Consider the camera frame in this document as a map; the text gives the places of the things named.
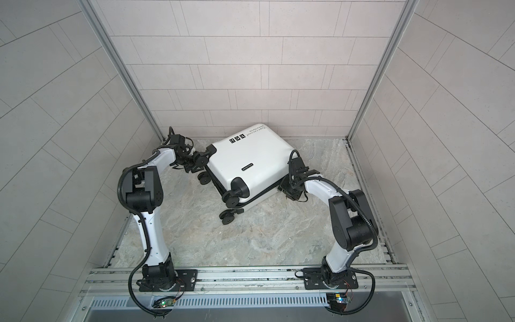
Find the marble floor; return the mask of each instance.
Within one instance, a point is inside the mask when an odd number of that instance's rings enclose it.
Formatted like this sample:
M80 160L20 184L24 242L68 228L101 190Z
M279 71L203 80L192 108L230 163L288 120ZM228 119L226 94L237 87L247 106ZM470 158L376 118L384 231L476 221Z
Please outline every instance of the marble floor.
M359 188L345 145L340 139L286 140L311 169L340 187ZM204 150L213 141L195 141ZM161 175L165 193L162 226L174 266L259 266L320 264L334 243L329 208L312 196L294 202L276 193L222 225L220 195L196 174L169 168ZM111 260L112 267L134 267L143 256L137 225L131 220ZM366 251L354 263L386 263L381 248Z

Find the suitcase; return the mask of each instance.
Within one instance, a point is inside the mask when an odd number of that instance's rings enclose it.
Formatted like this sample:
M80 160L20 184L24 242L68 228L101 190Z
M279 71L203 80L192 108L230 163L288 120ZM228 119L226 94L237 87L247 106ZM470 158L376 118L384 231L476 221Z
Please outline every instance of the suitcase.
M288 175L289 156L294 150L264 124L212 145L216 152L205 170L229 208L220 214L224 224L234 219L234 213L243 213L279 191L277 187Z

